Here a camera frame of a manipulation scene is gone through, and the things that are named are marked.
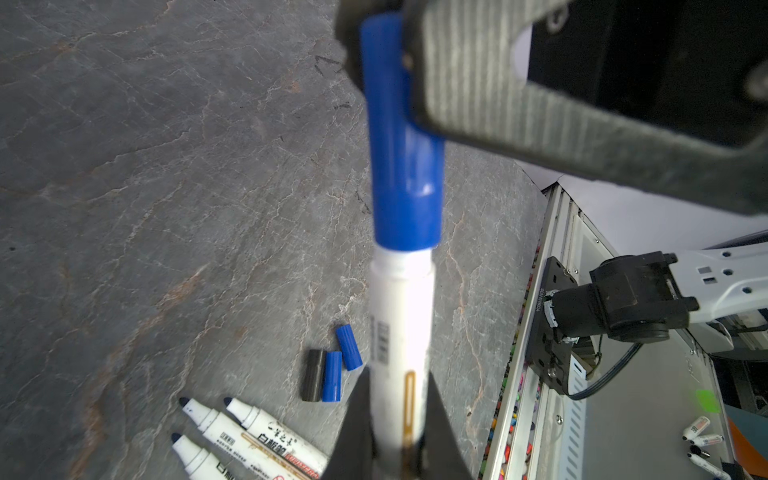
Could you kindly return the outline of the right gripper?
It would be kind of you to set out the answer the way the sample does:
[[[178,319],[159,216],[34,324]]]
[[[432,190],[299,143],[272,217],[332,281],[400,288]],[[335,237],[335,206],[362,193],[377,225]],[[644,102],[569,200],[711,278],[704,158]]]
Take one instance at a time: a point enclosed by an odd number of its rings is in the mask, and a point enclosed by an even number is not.
[[[411,110],[450,140],[767,210],[764,1],[410,1]]]

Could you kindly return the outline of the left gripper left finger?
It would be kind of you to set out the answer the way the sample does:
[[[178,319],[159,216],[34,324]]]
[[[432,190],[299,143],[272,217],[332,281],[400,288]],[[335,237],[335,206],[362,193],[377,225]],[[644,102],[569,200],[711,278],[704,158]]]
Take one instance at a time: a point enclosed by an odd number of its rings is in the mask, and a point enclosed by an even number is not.
[[[373,450],[370,369],[365,367],[349,396],[338,438],[321,479],[372,479]]]

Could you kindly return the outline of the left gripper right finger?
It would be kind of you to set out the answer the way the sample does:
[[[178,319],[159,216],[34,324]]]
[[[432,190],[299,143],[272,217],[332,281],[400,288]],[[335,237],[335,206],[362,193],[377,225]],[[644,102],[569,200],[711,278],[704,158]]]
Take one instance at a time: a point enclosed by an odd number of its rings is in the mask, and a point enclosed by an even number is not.
[[[421,479],[470,480],[436,380],[428,377],[425,430],[421,450]]]

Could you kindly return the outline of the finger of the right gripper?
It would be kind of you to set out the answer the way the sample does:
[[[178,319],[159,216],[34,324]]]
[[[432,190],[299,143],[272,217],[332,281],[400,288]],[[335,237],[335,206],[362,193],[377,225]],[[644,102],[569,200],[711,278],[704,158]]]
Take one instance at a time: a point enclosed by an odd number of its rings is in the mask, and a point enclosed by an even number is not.
[[[404,0],[341,0],[335,19],[335,38],[345,50],[344,70],[358,90],[364,89],[360,32],[373,16],[398,12]]]

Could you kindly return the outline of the black pen cap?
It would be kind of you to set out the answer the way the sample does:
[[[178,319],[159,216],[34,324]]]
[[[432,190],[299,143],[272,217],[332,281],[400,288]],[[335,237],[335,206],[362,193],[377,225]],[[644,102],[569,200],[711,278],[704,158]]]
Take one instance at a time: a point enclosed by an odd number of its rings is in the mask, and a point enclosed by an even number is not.
[[[320,402],[324,387],[326,351],[309,349],[304,357],[304,373],[300,385],[300,398],[304,402]]]

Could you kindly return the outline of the blue pen cap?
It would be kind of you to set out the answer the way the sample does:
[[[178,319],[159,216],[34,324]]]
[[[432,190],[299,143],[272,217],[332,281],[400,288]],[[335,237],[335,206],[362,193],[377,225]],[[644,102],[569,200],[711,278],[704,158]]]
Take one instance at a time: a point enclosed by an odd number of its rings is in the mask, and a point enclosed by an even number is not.
[[[343,356],[340,351],[326,353],[321,400],[337,403],[342,398]]]
[[[344,324],[335,329],[342,353],[342,361],[347,371],[355,371],[364,365],[352,327]]]
[[[417,127],[407,113],[410,75],[402,30],[402,15],[391,12],[366,19],[360,33],[375,242],[413,252],[440,242],[444,140]]]

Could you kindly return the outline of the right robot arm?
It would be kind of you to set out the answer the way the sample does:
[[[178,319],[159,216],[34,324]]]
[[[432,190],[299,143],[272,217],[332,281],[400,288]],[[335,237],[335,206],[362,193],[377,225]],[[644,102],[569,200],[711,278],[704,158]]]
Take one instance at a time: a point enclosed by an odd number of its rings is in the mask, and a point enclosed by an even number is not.
[[[584,178],[735,212],[766,210],[765,136],[740,149],[717,147],[504,71],[502,42],[548,12],[542,1],[344,1],[336,33],[359,80],[363,26],[395,17],[403,27],[396,58],[411,60],[406,110],[431,132]],[[766,303],[767,253],[752,245],[619,257],[587,285],[545,288],[537,307],[558,340],[604,334],[651,343]]]

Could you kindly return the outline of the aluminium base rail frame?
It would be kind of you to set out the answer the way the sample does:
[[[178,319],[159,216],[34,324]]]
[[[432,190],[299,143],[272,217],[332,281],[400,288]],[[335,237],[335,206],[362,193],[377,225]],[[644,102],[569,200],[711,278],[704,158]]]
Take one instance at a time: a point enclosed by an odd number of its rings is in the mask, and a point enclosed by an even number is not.
[[[614,254],[576,201],[558,185],[548,200],[481,479],[579,479],[586,445],[584,400],[594,340],[557,341],[544,314],[544,297],[586,284],[590,271]]]

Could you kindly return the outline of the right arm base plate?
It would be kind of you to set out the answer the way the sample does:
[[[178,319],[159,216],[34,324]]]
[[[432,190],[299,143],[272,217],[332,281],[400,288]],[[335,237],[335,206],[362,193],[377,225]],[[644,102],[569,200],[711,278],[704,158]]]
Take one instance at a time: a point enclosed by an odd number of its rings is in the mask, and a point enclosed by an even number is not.
[[[589,287],[580,286],[556,257],[546,259],[534,297],[525,362],[551,389],[568,394],[573,345],[592,334]]]

